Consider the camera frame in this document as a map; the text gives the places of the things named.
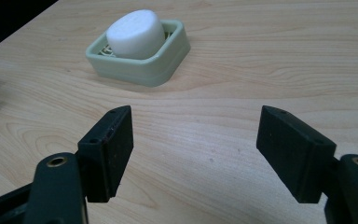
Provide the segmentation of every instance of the table surface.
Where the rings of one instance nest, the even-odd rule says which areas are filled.
[[[96,75],[85,50],[140,8],[181,20],[192,47],[147,88]],[[358,1],[60,0],[0,44],[0,195],[131,105],[134,149],[91,223],[325,223],[255,148],[262,105],[358,154]]]

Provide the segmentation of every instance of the light green tray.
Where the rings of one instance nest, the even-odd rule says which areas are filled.
[[[145,60],[124,59],[102,54],[108,48],[102,34],[87,49],[86,57],[100,77],[111,77],[148,87],[168,81],[190,51],[185,27],[181,21],[161,20],[166,35],[164,45]]]

